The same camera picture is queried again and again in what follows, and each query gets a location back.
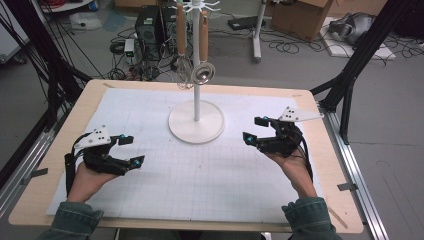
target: wooden table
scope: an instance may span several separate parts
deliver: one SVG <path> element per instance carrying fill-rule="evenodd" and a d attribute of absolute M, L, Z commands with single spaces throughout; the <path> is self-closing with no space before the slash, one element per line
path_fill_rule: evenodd
<path fill-rule="evenodd" d="M 11 224 L 49 226 L 52 216 L 46 215 L 59 179 L 64 170 L 63 156 L 68 153 L 81 134 L 100 103 L 103 93 L 108 88 L 145 89 L 161 91 L 182 91 L 176 84 L 153 82 L 127 82 L 113 80 L 92 80 L 84 89 L 74 109 L 65 121 L 62 129 L 52 143 L 39 169 L 48 168 L 47 175 L 31 180 L 20 200 L 9 217 Z M 202 86 L 202 92 L 222 94 L 246 94 L 255 96 L 273 96 L 292 98 L 297 107 L 306 111 L 318 112 L 312 94 L 307 90 L 235 87 L 235 86 Z M 332 143 L 321 119 L 303 122 L 304 131 L 309 136 L 308 148 L 314 156 L 315 174 L 320 179 L 325 201 L 328 204 L 333 225 L 339 233 L 360 233 L 363 231 L 362 221 L 349 191 L 340 191 L 338 184 L 343 184 L 343 176 Z M 144 220 L 103 218 L 100 227 L 114 228 L 152 228 L 152 229 L 191 229 L 191 230 L 228 230 L 228 231 L 260 231 L 290 232 L 287 224 L 255 224 L 233 222 L 196 222 L 180 220 Z"/>

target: white round base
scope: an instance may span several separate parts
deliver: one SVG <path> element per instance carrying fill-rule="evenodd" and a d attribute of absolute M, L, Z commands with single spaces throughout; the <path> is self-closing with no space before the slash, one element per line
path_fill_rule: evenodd
<path fill-rule="evenodd" d="M 221 110 L 210 102 L 200 101 L 199 121 L 194 121 L 194 101 L 182 103 L 169 114 L 169 128 L 180 140 L 192 143 L 207 143 L 224 131 L 225 120 Z"/>

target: sleeve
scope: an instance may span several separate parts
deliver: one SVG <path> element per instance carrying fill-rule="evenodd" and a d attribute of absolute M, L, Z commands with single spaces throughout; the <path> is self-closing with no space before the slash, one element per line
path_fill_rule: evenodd
<path fill-rule="evenodd" d="M 301 198 L 282 207 L 293 230 L 292 240 L 341 239 L 331 224 L 327 204 L 323 198 Z"/>
<path fill-rule="evenodd" d="M 89 239 L 103 216 L 103 211 L 94 211 L 90 205 L 62 202 L 56 211 L 50 229 L 37 240 L 83 240 Z"/>

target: floor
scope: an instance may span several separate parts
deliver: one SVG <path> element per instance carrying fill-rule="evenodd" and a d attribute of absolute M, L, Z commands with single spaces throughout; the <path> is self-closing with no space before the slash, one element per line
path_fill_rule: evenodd
<path fill-rule="evenodd" d="M 312 89 L 337 76 L 348 61 L 347 58 L 330 57 L 326 50 L 316 52 L 300 43 L 296 54 L 284 53 L 275 45 L 262 41 L 262 61 L 256 64 L 252 60 L 248 32 L 230 35 L 215 30 L 233 33 L 226 25 L 232 16 L 224 13 L 252 15 L 251 9 L 256 5 L 246 8 L 250 12 L 231 9 L 225 3 L 221 8 L 221 14 L 210 16 L 209 62 L 217 69 L 210 84 Z M 72 36 L 104 74 L 112 66 L 110 40 L 120 31 L 133 28 L 135 15 L 115 10 L 110 5 L 101 7 L 97 14 L 102 28 L 75 31 Z M 265 31 L 271 31 L 268 25 L 262 34 L 264 40 L 281 39 L 266 35 Z M 75 44 L 68 37 L 64 39 L 76 67 L 88 75 L 98 76 Z M 400 46 L 394 48 L 395 51 L 400 49 Z M 423 63 L 422 55 L 407 58 L 400 53 L 396 53 L 395 61 L 386 64 L 373 60 L 359 76 L 353 94 L 350 145 L 390 239 L 422 239 L 424 235 L 424 187 L 421 183 L 424 128 L 420 123 L 424 117 Z M 124 61 L 120 66 L 127 68 Z M 156 81 L 174 81 L 175 74 L 167 73 L 161 74 Z M 0 65 L 0 96 L 0 150 L 3 154 L 0 167 L 3 167 L 47 105 L 29 63 Z M 321 100 L 325 93 L 315 97 Z M 11 226 L 8 214 L 0 220 L 0 239 L 31 239 L 44 230 Z M 273 233 L 272 238 L 287 239 L 288 236 Z M 342 237 L 372 239 L 367 230 Z M 98 229 L 94 238 L 113 239 L 113 229 Z"/>

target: white paper sheet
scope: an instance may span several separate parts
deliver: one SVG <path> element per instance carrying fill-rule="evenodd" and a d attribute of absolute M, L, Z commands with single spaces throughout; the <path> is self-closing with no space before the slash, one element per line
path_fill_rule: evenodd
<path fill-rule="evenodd" d="M 222 110 L 226 126 L 216 140 L 191 145 L 172 135 L 168 116 L 192 99 L 185 92 L 108 89 L 86 132 L 106 125 L 111 136 L 134 136 L 133 144 L 115 145 L 110 155 L 146 157 L 141 170 L 106 184 L 88 203 L 108 217 L 287 222 L 281 206 L 297 194 L 273 161 L 244 143 L 242 132 L 273 136 L 274 129 L 255 125 L 254 117 L 278 118 L 287 106 L 296 108 L 294 100 L 202 93 L 202 100 Z M 320 193 L 316 177 L 314 182 Z M 63 174 L 47 214 L 55 214 L 65 196 Z"/>

